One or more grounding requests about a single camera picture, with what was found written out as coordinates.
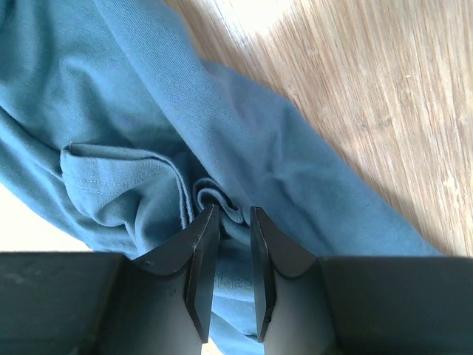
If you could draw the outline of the teal blue t-shirt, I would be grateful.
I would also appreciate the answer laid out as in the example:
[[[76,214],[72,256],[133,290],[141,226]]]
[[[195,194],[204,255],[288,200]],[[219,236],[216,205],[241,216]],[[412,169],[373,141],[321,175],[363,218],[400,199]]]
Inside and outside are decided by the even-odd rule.
[[[250,210],[314,254],[435,256],[285,97],[199,58],[162,1],[1,3],[1,183],[136,259],[219,207],[210,336],[261,354]]]

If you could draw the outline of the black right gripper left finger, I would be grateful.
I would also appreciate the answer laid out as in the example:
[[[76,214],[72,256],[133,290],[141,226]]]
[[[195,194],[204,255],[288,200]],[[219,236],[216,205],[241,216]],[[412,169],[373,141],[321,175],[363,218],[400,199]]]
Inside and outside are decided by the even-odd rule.
[[[119,268],[100,354],[200,354],[209,337],[218,224],[219,209],[209,206],[163,245]]]

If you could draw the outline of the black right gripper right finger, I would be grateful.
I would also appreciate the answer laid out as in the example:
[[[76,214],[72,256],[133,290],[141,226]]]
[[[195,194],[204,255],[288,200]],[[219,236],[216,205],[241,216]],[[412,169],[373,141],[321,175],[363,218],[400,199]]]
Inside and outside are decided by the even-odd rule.
[[[256,338],[265,354],[341,354],[317,256],[251,209]]]

